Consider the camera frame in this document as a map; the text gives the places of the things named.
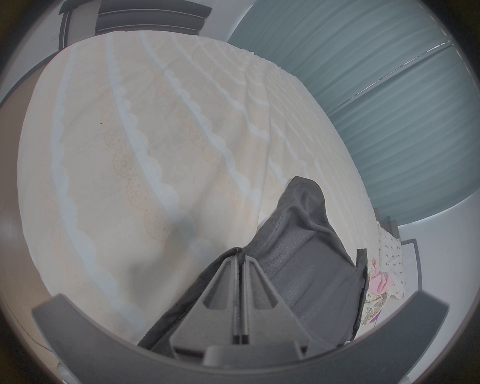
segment mattress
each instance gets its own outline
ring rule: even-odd
[[[252,240],[294,176],[319,184],[354,262],[359,248],[378,257],[359,173],[303,84],[227,43],[160,31],[62,50],[18,157],[24,236],[48,291],[133,343]]]

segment pink cloth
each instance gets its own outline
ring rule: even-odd
[[[393,285],[393,279],[387,272],[381,272],[375,260],[372,261],[373,273],[370,275],[368,290],[373,295],[383,295]]]

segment white wall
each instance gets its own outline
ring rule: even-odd
[[[34,66],[59,48],[63,1],[56,1],[40,16],[14,51],[0,75],[0,100]]]
[[[227,41],[256,0],[190,0],[212,8],[200,36]]]
[[[438,335],[408,374],[414,381],[451,340],[480,288],[480,190],[446,211],[398,230],[402,240],[417,239],[423,289],[450,304]]]

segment beige bed sheet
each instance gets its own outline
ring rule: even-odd
[[[96,36],[35,87],[18,157],[24,236],[50,294],[136,343],[252,239],[296,175],[322,188],[347,252],[377,257],[358,171],[297,78],[204,37]]]

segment wooden floor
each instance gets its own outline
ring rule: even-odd
[[[32,262],[23,236],[17,192],[20,132],[28,103],[43,69],[40,68],[26,79],[0,108],[0,309],[13,333],[36,364],[42,366],[52,377],[59,377],[56,368],[58,360],[48,349],[31,315],[32,308],[51,296]],[[12,368],[12,361],[28,355],[19,352],[21,349],[18,348],[15,350],[19,355],[12,355],[11,348],[15,348],[12,340],[15,338],[5,325],[2,326],[2,335],[1,343],[5,343],[5,346],[1,348],[0,359],[2,366],[10,367],[8,372],[13,374],[15,369]],[[18,376],[5,383],[15,383],[16,380],[23,382]],[[27,382],[40,383],[39,380],[40,378],[34,381],[29,379]]]

